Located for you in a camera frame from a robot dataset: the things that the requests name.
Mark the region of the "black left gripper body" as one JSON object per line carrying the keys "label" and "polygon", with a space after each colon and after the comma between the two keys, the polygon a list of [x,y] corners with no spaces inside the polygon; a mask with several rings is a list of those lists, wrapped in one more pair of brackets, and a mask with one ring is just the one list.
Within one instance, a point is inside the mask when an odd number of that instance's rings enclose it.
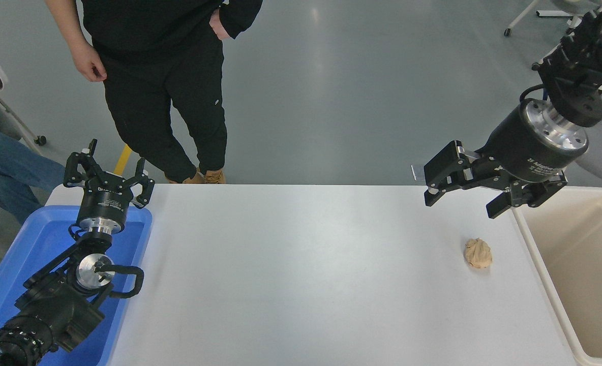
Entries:
{"label": "black left gripper body", "polygon": [[124,225],[133,198],[125,179],[115,174],[91,176],[83,186],[83,199],[76,222],[90,225],[94,219],[106,219]]}

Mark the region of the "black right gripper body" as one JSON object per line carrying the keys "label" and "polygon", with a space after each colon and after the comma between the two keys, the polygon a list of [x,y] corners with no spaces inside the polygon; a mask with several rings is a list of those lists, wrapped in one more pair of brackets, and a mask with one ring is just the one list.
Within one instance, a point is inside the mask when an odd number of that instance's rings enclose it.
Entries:
{"label": "black right gripper body", "polygon": [[531,183],[546,181],[585,153],[585,130],[557,125],[552,106],[518,106],[489,135],[480,154]]}

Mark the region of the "person's right hand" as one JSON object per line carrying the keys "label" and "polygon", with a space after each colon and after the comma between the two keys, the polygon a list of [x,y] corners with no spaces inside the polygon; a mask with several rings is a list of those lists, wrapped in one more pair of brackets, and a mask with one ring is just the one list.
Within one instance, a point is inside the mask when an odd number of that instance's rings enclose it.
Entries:
{"label": "person's right hand", "polygon": [[76,70],[90,82],[103,82],[107,72],[99,54],[87,41],[69,46]]}

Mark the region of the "person's left hand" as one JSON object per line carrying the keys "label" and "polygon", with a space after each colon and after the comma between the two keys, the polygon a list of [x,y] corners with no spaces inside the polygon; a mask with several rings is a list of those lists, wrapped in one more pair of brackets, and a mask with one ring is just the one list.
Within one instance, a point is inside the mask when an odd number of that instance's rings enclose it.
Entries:
{"label": "person's left hand", "polygon": [[220,9],[215,9],[209,19],[209,25],[213,32],[215,33],[218,40],[226,40],[231,39],[231,35],[227,32],[226,28],[223,26],[220,17]]}

